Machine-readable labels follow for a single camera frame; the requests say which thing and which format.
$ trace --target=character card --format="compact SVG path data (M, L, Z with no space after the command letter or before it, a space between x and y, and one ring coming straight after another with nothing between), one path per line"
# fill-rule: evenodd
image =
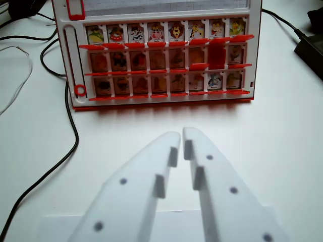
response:
M222 90L222 76L219 73L209 73L207 79L207 89L209 91Z
M221 19L210 19L209 21L209 39L224 37L225 23Z
M204 86L204 77L197 73L189 75L189 86L188 89L190 92L203 91Z
M164 27L160 23L148 23L148 41L165 42Z
M113 78L116 95L129 95L129 80L127 77Z
M120 28L119 24L107 25L107 34L109 36L109 43L123 44L123 28Z
M184 41L184 26L180 21L168 22L170 42Z
M107 78L94 78L96 96L111 96L111 85Z
M227 89L240 89L242 86L242 74L231 72L227 76Z
M104 43L103 31L97 26L86 26L86 35L89 44Z
M139 71L146 70L146 55L141 51L131 51L130 52L130 62L131 62L131 70Z
M171 92L185 92L185 76L183 74L170 75Z
M123 52L111 52L111 68L112 71L126 71L127 70L127 58Z
M161 94L167 92L167 82L164 76L151 76L151 92Z
M133 94L147 94L148 93L148 81L143 76L132 76Z
M189 40L196 38L204 38L205 25L200 20L188 21Z
M158 69L165 69L165 54L162 50L151 50L149 52L150 58L150 69L151 70L158 70Z
M140 24L128 24L129 43L144 43L143 27Z
M240 45L229 46L228 64L242 64L243 62L243 48Z
M170 49L170 69L185 68L185 54L182 49Z
M103 53L91 53L92 72L107 72L107 61Z
M230 31L229 36L234 37L239 34L245 33L246 22L242 18L230 19Z

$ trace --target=white surface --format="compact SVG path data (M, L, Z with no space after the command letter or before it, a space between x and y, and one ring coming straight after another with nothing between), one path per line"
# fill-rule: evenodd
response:
M322 6L317 0L263 3L264 8L301 30L309 23L307 11ZM50 7L47 3L41 13L51 15ZM46 26L47 20L33 19L8 25L0 35L51 35L54 27ZM34 72L0 118L0 228L16 199L74 144L64 106L65 82L40 64L39 55L47 44L11 40L0 42L0 47L12 42L30 53ZM101 184L117 168L157 136L180 132L187 126L205 132L259 201L275 207L290 241L321 241L323 82L293 52L294 47L277 22L263 14L257 87L255 100L250 103L74 112L80 134L77 152L24 201L6 242L36 241L44 216L83 214ZM64 70L58 48L45 56L45 62L60 73ZM0 55L0 107L8 102L28 68L18 50ZM157 209L198 208L190 164L179 157L178 167L170 173L167 198L159 201Z

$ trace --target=black cable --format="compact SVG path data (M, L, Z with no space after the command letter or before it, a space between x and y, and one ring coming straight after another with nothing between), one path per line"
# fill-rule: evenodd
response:
M1 37L0 41L5 40L5 39L16 39L16 38L17 39L32 39L32 40L49 41L54 38L56 33L57 33L57 29L55 29L54 33L48 38L38 38L38 37L24 36L24 35L11 35L11 36L6 36L6 37Z
M273 17L275 17L276 19L282 21L283 23L287 24L289 27L291 27L294 32L297 34L297 36L301 39L303 37L305 37L306 35L300 31L299 29L297 29L294 25L292 25L290 22L288 22L287 20L283 19L282 17L278 16L277 14L275 14L274 12L272 11L269 11L267 9L261 9L261 11L263 11L264 13L266 14L270 14L272 15Z
M75 127L75 124L74 124L74 121L73 121L73 118L72 118L72 115L71 115L71 110L70 110L70 107L69 107L69 102L68 102L68 82L66 82L66 85L65 85L65 107L66 107L66 111L67 111L67 115L69 117L69 120L70 120L70 123L71 123L71 126L73 128L73 131L74 131L74 135L75 135L75 143L73 145L73 147L71 148L71 150L56 164L54 165L49 171L47 171L38 181L36 181L30 188L28 188L19 198L18 200L16 201L16 203L14 204L10 214L9 214L9 217L6 221L6 224L1 232L1 235L0 235L0 242L4 242L5 241L5 238L6 238L6 234L8 232L8 229L9 229L9 226L19 208L19 204L21 203L21 201L35 188L37 187L43 180L46 179L46 177L48 177L54 170L56 170L61 164L64 163L64 161L71 155L74 153L74 151L76 150L78 144L79 144L79 135L78 135L78 132L77 132L77 129Z

